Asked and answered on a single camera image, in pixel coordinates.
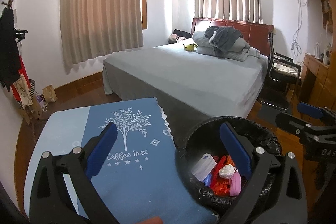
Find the gray bed sheet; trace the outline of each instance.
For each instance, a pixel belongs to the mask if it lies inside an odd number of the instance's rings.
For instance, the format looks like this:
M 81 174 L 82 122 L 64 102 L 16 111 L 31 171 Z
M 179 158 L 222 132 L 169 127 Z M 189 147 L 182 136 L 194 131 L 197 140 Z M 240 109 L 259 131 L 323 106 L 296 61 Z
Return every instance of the gray bed sheet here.
M 246 61 L 185 52 L 182 45 L 113 53 L 104 61 L 106 94 L 156 97 L 179 146 L 197 124 L 216 116 L 246 118 L 263 86 L 268 58 Z

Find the headboard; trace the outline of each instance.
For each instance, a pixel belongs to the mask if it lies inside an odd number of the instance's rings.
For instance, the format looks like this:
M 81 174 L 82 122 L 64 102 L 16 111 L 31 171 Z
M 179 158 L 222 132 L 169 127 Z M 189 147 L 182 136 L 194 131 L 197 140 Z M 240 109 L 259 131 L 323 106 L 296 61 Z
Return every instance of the headboard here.
M 191 34 L 197 31 L 205 31 L 210 26 L 231 26 L 240 30 L 244 39 L 251 47 L 260 50 L 263 55 L 270 56 L 270 45 L 268 42 L 269 34 L 273 34 L 274 26 L 266 24 L 254 24 L 244 21 L 213 19 L 213 18 L 194 18 Z

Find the blue gripper pad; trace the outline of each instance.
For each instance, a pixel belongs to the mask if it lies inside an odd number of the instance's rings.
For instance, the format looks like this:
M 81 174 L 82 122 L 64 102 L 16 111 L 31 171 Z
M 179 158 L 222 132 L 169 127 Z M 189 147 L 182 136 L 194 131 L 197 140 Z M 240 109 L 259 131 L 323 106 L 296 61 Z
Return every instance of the blue gripper pad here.
M 220 139 L 235 163 L 238 172 L 249 180 L 252 176 L 251 158 L 237 139 L 237 133 L 233 131 L 233 128 L 230 129 L 226 123 L 223 123 L 219 130 Z
M 318 107 L 314 107 L 312 105 L 308 105 L 306 103 L 299 103 L 296 107 L 296 109 L 298 110 L 298 112 L 302 113 L 302 114 L 306 114 L 314 119 L 321 119 L 323 118 L 323 112 L 320 108 Z
M 92 150 L 91 154 L 87 158 L 87 167 L 85 174 L 91 180 L 92 177 L 98 175 L 100 172 L 106 157 L 110 153 L 116 139 L 118 137 L 118 130 L 115 124 L 107 129 L 102 136 L 98 144 Z

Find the black coat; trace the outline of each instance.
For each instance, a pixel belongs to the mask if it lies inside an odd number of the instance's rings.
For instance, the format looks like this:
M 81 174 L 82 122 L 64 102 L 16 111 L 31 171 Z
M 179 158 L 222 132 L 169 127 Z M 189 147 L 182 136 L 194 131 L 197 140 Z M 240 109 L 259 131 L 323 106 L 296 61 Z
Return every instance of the black coat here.
M 11 85 L 20 79 L 19 50 L 15 40 L 14 12 L 7 7 L 0 19 L 0 82 L 11 90 Z

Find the bed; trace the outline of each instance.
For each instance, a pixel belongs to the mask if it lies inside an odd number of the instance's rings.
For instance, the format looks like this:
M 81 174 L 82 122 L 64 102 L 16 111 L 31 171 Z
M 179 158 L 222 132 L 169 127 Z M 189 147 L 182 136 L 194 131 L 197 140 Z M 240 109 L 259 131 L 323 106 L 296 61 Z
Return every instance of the bed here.
M 122 100 L 156 97 L 178 145 L 210 117 L 246 118 L 263 87 L 274 26 L 194 18 L 191 33 L 210 26 L 240 30 L 261 58 L 219 59 L 185 52 L 180 43 L 115 52 L 104 61 L 105 93 L 115 92 Z

